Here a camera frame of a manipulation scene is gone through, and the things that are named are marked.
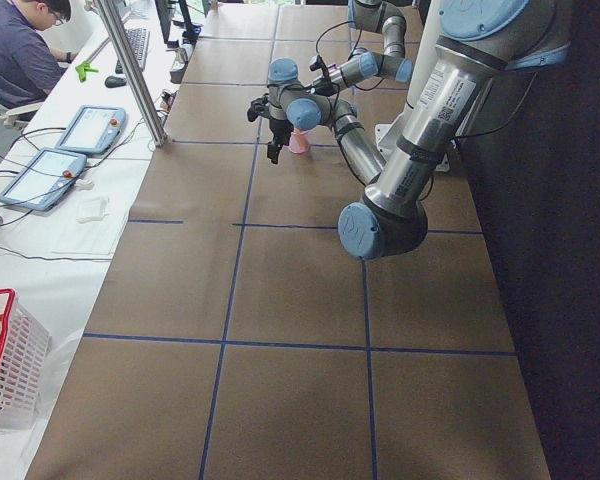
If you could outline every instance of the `label sticker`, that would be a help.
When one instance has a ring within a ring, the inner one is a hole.
[[[434,118],[454,124],[476,84],[467,78],[456,77],[451,80],[450,85],[445,85],[446,76],[443,71],[434,69],[418,103],[425,110],[434,108],[435,110],[432,111]]]

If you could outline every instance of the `glasses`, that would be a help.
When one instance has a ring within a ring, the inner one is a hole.
[[[64,24],[66,22],[66,20],[63,18],[63,16],[60,15],[58,12],[54,12],[53,10],[51,10],[51,8],[49,7],[49,5],[47,5],[47,8],[49,9],[49,12],[54,17],[56,17],[56,23],[53,24],[54,27],[59,27],[60,25],[62,25],[62,24]]]

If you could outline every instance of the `white basket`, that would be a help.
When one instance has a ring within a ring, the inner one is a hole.
[[[18,305],[11,289],[0,290],[0,317],[0,429],[28,428],[33,422],[49,333]]]

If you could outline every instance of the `hair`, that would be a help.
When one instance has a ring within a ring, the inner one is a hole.
[[[42,3],[46,3],[51,10],[62,15],[66,22],[71,20],[71,3],[69,0],[43,0]]]

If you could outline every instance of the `table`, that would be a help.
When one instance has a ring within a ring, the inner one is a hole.
[[[162,43],[156,18],[131,19],[126,24],[126,27],[135,26],[148,28],[151,32],[144,78],[152,98],[158,100],[163,89],[177,91],[178,85],[169,81],[174,54]],[[75,64],[86,59],[104,38],[106,31],[101,25],[87,41]],[[128,116],[118,142],[135,129],[131,141],[81,177],[93,182],[91,189],[74,188],[50,212],[33,213],[17,221],[24,212],[0,208],[5,223],[15,222],[0,228],[0,246],[26,256],[72,259],[27,260],[0,250],[0,288],[15,289],[20,302],[52,337],[35,424],[27,431],[0,435],[0,480],[25,476],[109,268],[129,207],[153,154],[151,135],[143,124],[139,124],[141,114],[130,87],[108,89],[104,86],[104,79],[114,72],[115,62],[116,55],[109,43],[92,62],[99,72],[88,73],[86,82],[79,82],[77,73],[69,68],[25,132],[65,127],[84,104],[112,105],[124,108]],[[37,148],[53,147],[60,134],[59,130],[43,131],[28,138]],[[0,169],[20,170],[37,148],[25,140],[18,141],[0,164]],[[101,158],[91,158],[89,164],[93,165]],[[10,178],[0,178],[0,192],[9,181]],[[108,215],[101,222],[77,223],[78,207],[94,198],[108,199]]]
[[[246,122],[271,59],[307,75],[345,18],[210,12],[27,479],[548,478],[462,169],[436,178],[423,245],[359,262],[335,225],[361,186],[333,138],[273,166]],[[346,98],[369,128],[405,93]]]

